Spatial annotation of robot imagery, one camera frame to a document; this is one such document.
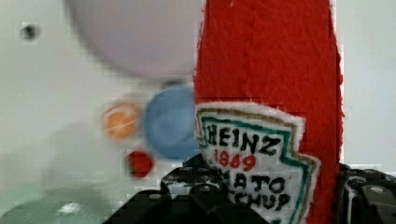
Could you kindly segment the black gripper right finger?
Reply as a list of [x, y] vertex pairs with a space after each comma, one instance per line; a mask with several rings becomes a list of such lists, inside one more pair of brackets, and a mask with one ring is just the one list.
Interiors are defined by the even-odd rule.
[[395, 177], [342, 164], [337, 175], [335, 224], [396, 224]]

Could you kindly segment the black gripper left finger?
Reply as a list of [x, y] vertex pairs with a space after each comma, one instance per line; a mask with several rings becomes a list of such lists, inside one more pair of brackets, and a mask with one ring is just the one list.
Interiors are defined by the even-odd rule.
[[103, 224], [269, 224], [227, 193], [219, 173], [196, 155], [166, 175], [159, 189], [136, 193]]

